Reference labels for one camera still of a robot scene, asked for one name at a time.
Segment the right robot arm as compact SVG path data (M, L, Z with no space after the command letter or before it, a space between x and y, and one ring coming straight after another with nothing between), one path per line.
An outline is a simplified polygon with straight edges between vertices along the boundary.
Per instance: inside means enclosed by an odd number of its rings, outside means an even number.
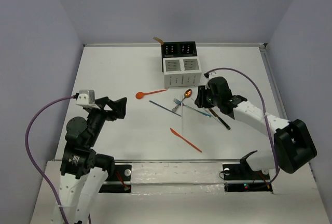
M239 173L244 178L269 169L292 174L317 156L303 121L282 119L267 113L265 107L256 107L247 98L233 94L224 77L209 79L206 85L198 86L195 105L217 107L224 115L245 123L269 139L270 150L254 150L241 158Z

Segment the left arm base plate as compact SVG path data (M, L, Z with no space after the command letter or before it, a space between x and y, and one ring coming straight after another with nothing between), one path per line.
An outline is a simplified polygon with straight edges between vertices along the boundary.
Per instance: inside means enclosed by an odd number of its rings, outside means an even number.
M115 171L108 176L99 193L131 193L131 164L115 164Z

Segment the orange plastic spoon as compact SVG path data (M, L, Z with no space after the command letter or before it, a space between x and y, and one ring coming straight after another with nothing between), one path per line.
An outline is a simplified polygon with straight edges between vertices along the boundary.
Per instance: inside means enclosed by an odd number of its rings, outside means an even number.
M160 92L164 92L164 91L167 91L167 89L157 90L157 91L152 91L152 92L142 92L142 91L140 91L135 95L135 98L140 100L140 99L142 99L143 97L145 97L147 95L156 94L156 93L160 93Z

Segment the iridescent metal fork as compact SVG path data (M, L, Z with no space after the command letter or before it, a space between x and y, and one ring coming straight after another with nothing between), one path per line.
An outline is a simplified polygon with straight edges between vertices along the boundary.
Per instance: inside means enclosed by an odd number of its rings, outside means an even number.
M193 111L195 111L195 112L197 112L197 113L200 113L200 114L202 114L202 115L204 115L204 116L206 116L206 117L211 118L211 116L212 116L212 115L210 115L210 114L208 114L208 113L205 113L205 112L200 111L200 110L197 110L197 109L195 109L195 108L193 108L193 107L191 107L191 106L188 106L188 105L186 105L186 104L183 104L183 103L181 103L180 100L178 100L178 99L176 99L176 98L174 98L173 101L174 101L177 105L179 105L179 106L184 106L184 107L186 107L186 108L188 108L188 109L191 109L191 110L193 110Z

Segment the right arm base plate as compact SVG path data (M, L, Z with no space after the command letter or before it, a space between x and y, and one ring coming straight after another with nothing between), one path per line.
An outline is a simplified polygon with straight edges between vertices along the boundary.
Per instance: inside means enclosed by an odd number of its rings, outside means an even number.
M223 164L218 175L224 181L225 192L273 192L269 173L254 172L239 163Z

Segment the dark blue chopstick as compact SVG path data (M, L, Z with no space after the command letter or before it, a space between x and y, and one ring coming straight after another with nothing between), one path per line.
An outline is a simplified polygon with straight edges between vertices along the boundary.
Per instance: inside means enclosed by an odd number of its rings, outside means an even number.
M154 101L149 100L149 102L152 103L152 104L154 104L154 105L156 105L156 106L158 106L158 107L160 107L160 108L162 108L162 109L164 109L164 110L166 110L166 111L168 111L168 112L170 112L170 113L172 113L172 114L175 114L175 115L177 115L179 117L182 116L182 115L180 115L180 114L178 114L176 112L173 112L172 110L170 110L170 109L168 109L168 108L166 108L166 107L164 107L164 106L162 106L162 105L160 105L160 104L158 104L158 103L156 103Z

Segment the gold metal fork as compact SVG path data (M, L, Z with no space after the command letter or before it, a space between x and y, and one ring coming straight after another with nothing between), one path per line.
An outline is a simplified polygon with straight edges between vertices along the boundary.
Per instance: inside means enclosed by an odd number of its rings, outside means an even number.
M153 40L157 41L160 45L164 45L164 41L156 36L153 37Z

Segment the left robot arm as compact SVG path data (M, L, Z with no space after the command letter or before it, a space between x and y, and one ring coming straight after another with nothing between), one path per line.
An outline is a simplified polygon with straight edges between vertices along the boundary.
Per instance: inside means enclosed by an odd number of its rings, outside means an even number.
M77 105L88 112L87 118L74 117L66 125L66 145L60 166L60 202L54 207L51 223L87 223L92 205L102 184L115 173L112 156L96 153L93 146L105 121L124 119L127 98L112 101L94 99L86 93Z

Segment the orange plastic knife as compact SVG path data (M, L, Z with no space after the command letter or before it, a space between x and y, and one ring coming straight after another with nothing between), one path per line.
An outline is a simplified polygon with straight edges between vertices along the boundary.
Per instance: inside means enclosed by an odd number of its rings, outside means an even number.
M179 133L177 133L173 128L170 128L170 131L177 137L179 137L180 139L182 139L184 142L186 142L188 145L190 145L192 148L194 148L195 150L197 150L198 152L202 153L202 150L199 149L197 146L195 146L193 143L191 143L190 141L188 141L187 139L185 139L184 137L182 137Z

